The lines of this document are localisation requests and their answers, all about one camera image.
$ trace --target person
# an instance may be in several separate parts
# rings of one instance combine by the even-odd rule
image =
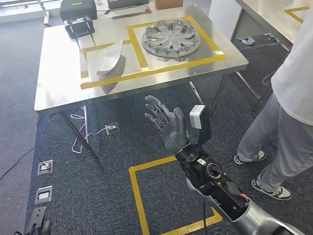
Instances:
[[[286,60],[272,78],[273,93],[240,142],[236,164],[265,158],[262,143],[278,130],[278,152],[251,185],[278,200],[291,193],[281,184],[313,166],[313,7],[308,10]]]

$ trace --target white shirt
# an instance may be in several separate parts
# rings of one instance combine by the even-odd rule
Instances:
[[[313,126],[313,6],[288,57],[272,78],[272,86],[285,112]]]

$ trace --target floor socket cover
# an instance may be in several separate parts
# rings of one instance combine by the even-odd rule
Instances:
[[[50,174],[53,171],[53,160],[38,164],[37,175]]]
[[[35,194],[35,205],[51,202],[52,200],[52,186],[37,189]]]
[[[109,136],[112,134],[115,134],[120,132],[120,128],[117,122],[112,122],[108,125],[106,125],[106,133]]]

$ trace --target robotic arm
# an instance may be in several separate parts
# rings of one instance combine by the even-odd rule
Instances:
[[[202,149],[211,137],[208,108],[195,105],[190,112],[192,128],[199,129],[198,143],[191,143],[186,120],[180,108],[173,113],[154,96],[145,99],[145,114],[164,141],[187,177],[189,188],[196,191],[205,202],[215,208],[223,219],[231,222],[241,235],[304,235],[291,225],[284,223],[262,210],[244,195],[235,182]]]

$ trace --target sneaker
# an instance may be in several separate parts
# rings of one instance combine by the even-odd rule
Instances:
[[[253,162],[260,162],[262,160],[264,160],[265,157],[266,157],[266,154],[263,150],[260,150],[256,156],[256,159],[253,160]],[[247,161],[241,160],[241,158],[239,158],[238,155],[234,156],[234,162],[235,164],[238,164],[238,165],[242,165],[242,164],[244,164],[244,163],[250,163],[250,162],[247,162]]]
[[[254,189],[256,189],[257,191],[265,193],[266,195],[275,198],[276,200],[287,201],[291,198],[291,193],[287,188],[284,188],[283,186],[279,186],[278,189],[275,192],[269,192],[269,191],[262,189],[259,185],[258,180],[252,180],[251,185],[252,187],[253,187]]]

